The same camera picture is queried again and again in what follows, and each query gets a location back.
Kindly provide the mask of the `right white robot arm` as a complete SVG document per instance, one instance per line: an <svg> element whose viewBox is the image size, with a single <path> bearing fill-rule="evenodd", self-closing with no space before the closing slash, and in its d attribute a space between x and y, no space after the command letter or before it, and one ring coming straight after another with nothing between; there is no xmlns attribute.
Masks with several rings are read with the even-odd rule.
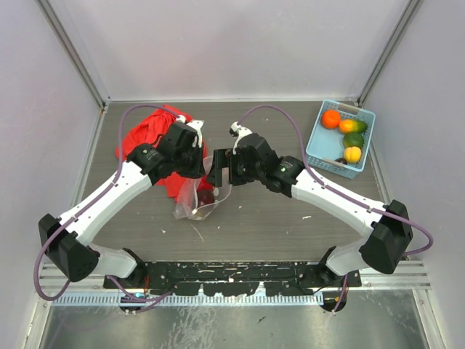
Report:
<svg viewBox="0 0 465 349"><path fill-rule="evenodd" d="M208 183L222 186L225 169L230 185L260 182L274 193L322 209L359 233L359 240L331 247L318 263L316 276L326 286L336 286L348 273L365 268L394 273L413 238L403 203L373 201L310 173L297 158L278 156L257 133L241 138L235 148L214 151Z"/></svg>

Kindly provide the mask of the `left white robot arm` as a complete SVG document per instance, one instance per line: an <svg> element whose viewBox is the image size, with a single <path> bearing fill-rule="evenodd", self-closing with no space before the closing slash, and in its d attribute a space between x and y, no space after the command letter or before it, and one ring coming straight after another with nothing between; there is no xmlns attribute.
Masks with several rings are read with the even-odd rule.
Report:
<svg viewBox="0 0 465 349"><path fill-rule="evenodd" d="M200 120L175 121L157 144L135 147L116 173L80 204L59 217L46 214L39 220L45 254L69 281L96 273L119 277L129 288L143 284L140 258L128 249L97 246L93 240L117 212L160 180L173 173L204 176L202 128Z"/></svg>

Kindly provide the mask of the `dark red apple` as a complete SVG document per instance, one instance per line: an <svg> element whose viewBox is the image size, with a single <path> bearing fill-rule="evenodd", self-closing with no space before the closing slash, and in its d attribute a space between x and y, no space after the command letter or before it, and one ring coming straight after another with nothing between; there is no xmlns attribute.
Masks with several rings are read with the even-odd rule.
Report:
<svg viewBox="0 0 465 349"><path fill-rule="evenodd" d="M198 206L205 206L213 204L215 196L211 190L198 190L197 191Z"/></svg>

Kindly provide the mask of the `orange fruit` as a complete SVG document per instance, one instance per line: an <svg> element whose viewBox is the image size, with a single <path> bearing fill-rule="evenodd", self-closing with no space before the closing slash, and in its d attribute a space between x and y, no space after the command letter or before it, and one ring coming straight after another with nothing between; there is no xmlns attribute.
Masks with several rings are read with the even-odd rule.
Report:
<svg viewBox="0 0 465 349"><path fill-rule="evenodd" d="M340 122L341 114L336 110L327 110L320 118L321 125L326 129L335 129L339 126Z"/></svg>

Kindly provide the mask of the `clear polka dot zip bag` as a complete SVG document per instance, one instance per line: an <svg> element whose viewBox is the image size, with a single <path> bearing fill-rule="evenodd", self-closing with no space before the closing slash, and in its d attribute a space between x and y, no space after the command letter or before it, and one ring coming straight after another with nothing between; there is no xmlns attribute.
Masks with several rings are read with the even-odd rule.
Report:
<svg viewBox="0 0 465 349"><path fill-rule="evenodd" d="M205 220L231 193L228 172L222 170L222 186L206 182L206 177L185 179L176 197L173 215L176 219Z"/></svg>

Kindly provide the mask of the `orange green mango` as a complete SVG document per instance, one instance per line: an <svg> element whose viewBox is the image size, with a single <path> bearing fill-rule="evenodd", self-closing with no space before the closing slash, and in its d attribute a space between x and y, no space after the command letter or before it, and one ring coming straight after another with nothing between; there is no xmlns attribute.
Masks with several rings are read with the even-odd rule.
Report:
<svg viewBox="0 0 465 349"><path fill-rule="evenodd" d="M343 134L351 132L364 133L368 125L361 120L357 119L344 119L339 123L339 131Z"/></svg>

